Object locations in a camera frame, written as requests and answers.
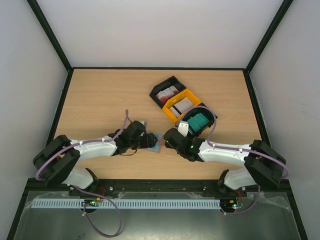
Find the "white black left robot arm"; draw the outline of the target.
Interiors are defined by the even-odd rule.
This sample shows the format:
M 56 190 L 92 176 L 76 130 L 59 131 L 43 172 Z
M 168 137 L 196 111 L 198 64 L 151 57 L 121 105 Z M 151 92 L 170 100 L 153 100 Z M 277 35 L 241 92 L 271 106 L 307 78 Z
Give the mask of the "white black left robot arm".
M 98 177 L 89 168 L 77 167 L 78 162 L 124 155 L 127 150 L 151 149 L 157 143 L 157 136 L 147 132 L 146 126 L 136 120 L 101 138 L 71 140 L 66 135 L 59 135 L 33 159 L 37 170 L 35 178 L 47 187 L 65 184 L 95 192 L 99 187 Z

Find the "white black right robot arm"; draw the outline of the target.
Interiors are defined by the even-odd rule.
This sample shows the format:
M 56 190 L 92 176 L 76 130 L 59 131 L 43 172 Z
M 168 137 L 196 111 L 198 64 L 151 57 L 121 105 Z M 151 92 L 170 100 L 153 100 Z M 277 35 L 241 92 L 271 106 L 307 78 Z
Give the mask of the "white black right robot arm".
M 286 160 L 261 140 L 243 145 L 222 144 L 184 136 L 176 128 L 171 128 L 164 134 L 164 141 L 167 148 L 174 149 L 190 162 L 238 166 L 236 170 L 224 170 L 217 181 L 218 191 L 224 196 L 253 185 L 275 190 L 290 172 Z

